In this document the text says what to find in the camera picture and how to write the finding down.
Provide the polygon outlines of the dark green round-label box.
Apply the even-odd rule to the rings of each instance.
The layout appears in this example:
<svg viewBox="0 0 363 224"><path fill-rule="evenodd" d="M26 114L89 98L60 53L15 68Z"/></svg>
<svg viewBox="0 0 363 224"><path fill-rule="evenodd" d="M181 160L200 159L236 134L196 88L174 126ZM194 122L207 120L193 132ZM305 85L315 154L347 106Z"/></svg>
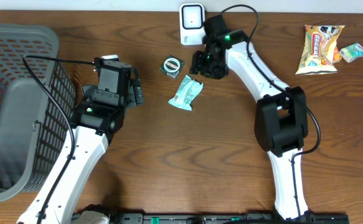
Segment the dark green round-label box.
<svg viewBox="0 0 363 224"><path fill-rule="evenodd" d="M184 61L172 55L167 55L167 58L160 66L160 71L171 78L176 78L183 66Z"/></svg>

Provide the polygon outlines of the yellow snack bag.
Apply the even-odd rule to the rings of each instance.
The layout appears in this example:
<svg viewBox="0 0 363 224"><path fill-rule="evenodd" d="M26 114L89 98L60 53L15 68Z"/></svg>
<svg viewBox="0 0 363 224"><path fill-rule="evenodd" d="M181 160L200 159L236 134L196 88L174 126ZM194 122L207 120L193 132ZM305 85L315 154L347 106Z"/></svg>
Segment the yellow snack bag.
<svg viewBox="0 0 363 224"><path fill-rule="evenodd" d="M305 44L295 75L337 73L334 55L343 28L344 25L305 25Z"/></svg>

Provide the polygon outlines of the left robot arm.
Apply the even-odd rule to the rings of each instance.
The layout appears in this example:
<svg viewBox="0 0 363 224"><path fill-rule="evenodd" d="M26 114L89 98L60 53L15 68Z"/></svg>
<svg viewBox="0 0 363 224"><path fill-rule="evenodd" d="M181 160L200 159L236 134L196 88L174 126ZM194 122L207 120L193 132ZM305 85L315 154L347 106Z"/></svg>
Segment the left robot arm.
<svg viewBox="0 0 363 224"><path fill-rule="evenodd" d="M126 110L143 102L137 70L117 55L96 57L91 65L97 85L87 86L82 101L66 120L68 132L44 186L18 223L71 223L91 174L119 131Z"/></svg>

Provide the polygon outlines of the teal tissue pack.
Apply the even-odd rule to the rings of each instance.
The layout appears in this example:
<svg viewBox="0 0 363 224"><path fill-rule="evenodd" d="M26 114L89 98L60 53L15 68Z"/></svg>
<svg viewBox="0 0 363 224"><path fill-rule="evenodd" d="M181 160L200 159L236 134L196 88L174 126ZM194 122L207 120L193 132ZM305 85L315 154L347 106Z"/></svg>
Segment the teal tissue pack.
<svg viewBox="0 0 363 224"><path fill-rule="evenodd" d="M350 63L357 58L363 57L363 46L356 42L355 44L342 48L339 53L347 63Z"/></svg>

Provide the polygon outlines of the pale teal wet-wipe pack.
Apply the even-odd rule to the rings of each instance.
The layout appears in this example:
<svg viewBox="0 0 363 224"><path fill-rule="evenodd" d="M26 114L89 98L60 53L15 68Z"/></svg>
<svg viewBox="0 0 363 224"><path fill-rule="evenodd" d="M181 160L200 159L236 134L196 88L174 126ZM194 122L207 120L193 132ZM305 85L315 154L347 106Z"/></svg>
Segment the pale teal wet-wipe pack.
<svg viewBox="0 0 363 224"><path fill-rule="evenodd" d="M175 96L168 103L176 108L192 111L191 102L200 94L203 87L204 83L185 75Z"/></svg>

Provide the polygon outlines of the orange tissue pack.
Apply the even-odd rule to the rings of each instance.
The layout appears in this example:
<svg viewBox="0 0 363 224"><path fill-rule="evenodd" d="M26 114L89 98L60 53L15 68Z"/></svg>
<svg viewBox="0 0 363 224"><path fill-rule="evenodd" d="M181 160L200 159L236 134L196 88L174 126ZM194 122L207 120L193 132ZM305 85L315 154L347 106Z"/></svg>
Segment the orange tissue pack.
<svg viewBox="0 0 363 224"><path fill-rule="evenodd" d="M333 63L338 63L342 59L341 54L339 53L339 49L337 47L334 48L333 52Z"/></svg>

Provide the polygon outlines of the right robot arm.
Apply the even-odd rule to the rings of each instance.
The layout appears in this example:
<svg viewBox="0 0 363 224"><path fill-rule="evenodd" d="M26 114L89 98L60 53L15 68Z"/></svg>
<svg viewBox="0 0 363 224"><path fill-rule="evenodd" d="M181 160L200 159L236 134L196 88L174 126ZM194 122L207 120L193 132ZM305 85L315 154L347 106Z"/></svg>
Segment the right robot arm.
<svg viewBox="0 0 363 224"><path fill-rule="evenodd" d="M256 102L254 133L268 154L275 182L275 209L284 220L307 211L301 179L301 153L308 135L305 93L281 81L257 55L249 36L231 31L221 15L201 26L204 51L193 55L191 73L222 79L233 71Z"/></svg>

